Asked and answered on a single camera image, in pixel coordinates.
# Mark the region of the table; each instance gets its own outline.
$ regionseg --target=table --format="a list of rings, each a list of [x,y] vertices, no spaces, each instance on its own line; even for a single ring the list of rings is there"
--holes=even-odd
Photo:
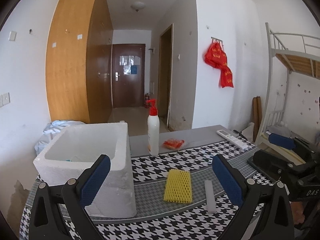
[[[247,142],[249,149],[239,150],[217,135],[216,131],[221,129],[226,130],[217,125],[160,134],[160,143],[169,138],[184,139],[187,143],[178,152],[161,148],[157,157],[148,153],[147,136],[130,137],[137,215],[130,219],[91,217],[100,232],[107,239],[218,238],[235,214],[237,206],[230,203],[215,177],[211,168],[212,156],[223,154],[246,178],[254,178],[262,184],[271,184],[271,181],[257,173],[246,162],[257,151],[255,145]],[[193,195],[191,204],[163,201],[166,176],[172,168],[190,171]],[[28,239],[28,221],[33,198],[41,182],[39,179],[36,179],[32,187],[22,215],[21,240]],[[206,179],[212,181],[216,197],[217,213],[213,215],[206,212]],[[256,214],[259,214],[261,207],[262,205],[257,207]],[[61,207],[61,211],[70,234],[75,239],[80,239],[67,210]]]

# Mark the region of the packaged food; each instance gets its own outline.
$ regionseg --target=packaged food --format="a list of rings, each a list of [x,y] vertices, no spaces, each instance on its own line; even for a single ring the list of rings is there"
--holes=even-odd
[[[170,150],[178,150],[184,144],[184,140],[168,139],[163,143],[163,146]]]

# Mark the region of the fire extinguisher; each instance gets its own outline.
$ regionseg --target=fire extinguisher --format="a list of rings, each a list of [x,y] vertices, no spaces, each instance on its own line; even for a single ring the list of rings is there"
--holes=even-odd
[[[150,107],[150,103],[147,103],[148,100],[150,100],[150,94],[146,94],[144,96],[144,107],[145,108],[149,108]]]

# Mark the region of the metal bed frame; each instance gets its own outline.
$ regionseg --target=metal bed frame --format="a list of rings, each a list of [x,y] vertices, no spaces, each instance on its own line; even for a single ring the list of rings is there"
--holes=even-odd
[[[272,73],[273,73],[273,58],[276,56],[276,54],[280,54],[283,56],[283,58],[286,60],[286,62],[290,65],[290,67],[295,71],[294,67],[286,57],[286,55],[292,55],[292,56],[298,56],[298,57],[304,57],[304,58],[309,58],[310,63],[311,63],[311,68],[312,68],[312,76],[315,77],[315,73],[313,70],[313,63],[312,60],[320,61],[320,57],[309,54],[307,53],[307,47],[313,47],[320,49],[320,47],[311,45],[311,44],[306,44],[305,43],[305,37],[307,38],[312,38],[315,40],[320,41],[320,38],[310,36],[310,35],[304,35],[304,34],[297,34],[297,33],[276,33],[273,32],[270,27],[269,23],[266,23],[266,29],[267,29],[267,36],[268,36],[268,51],[269,51],[269,73],[268,73],[268,90],[267,90],[267,96],[266,96],[266,102],[264,106],[264,111],[263,111],[263,118],[260,124],[259,132],[255,141],[255,145],[259,145],[260,143],[264,143],[270,148],[274,149],[281,155],[284,155],[288,157],[288,152],[283,150],[282,148],[273,145],[269,143],[267,139],[265,139],[262,135],[267,131],[268,126],[270,125],[275,125],[277,123],[280,123],[283,120],[284,117],[284,112],[286,108],[286,103],[287,103],[287,98],[288,98],[288,89],[289,89],[289,77],[291,74],[291,70],[288,69],[287,71],[287,85],[286,85],[286,91],[285,91],[285,97],[284,97],[284,106],[282,110],[278,111],[268,111],[268,103],[269,103],[269,97],[270,97],[270,90],[272,86]],[[303,46],[304,46],[304,52],[299,52],[299,51],[292,51],[289,50],[279,39],[278,35],[290,35],[290,36],[300,36],[302,38]]]

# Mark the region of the metal screw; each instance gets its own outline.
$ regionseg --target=metal screw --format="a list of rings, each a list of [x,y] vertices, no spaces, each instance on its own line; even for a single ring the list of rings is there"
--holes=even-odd
[[[45,187],[45,183],[44,182],[40,183],[39,188],[44,188],[44,187]]]
[[[76,179],[69,179],[68,180],[68,184],[69,185],[73,185],[73,184],[75,184],[76,183]]]
[[[254,179],[247,179],[247,183],[249,184],[249,185],[253,185],[253,184],[255,184],[256,182],[254,181]]]
[[[279,188],[283,188],[283,187],[284,187],[284,185],[283,185],[283,183],[282,183],[281,181],[278,181],[278,182],[277,182],[277,186],[278,186]]]

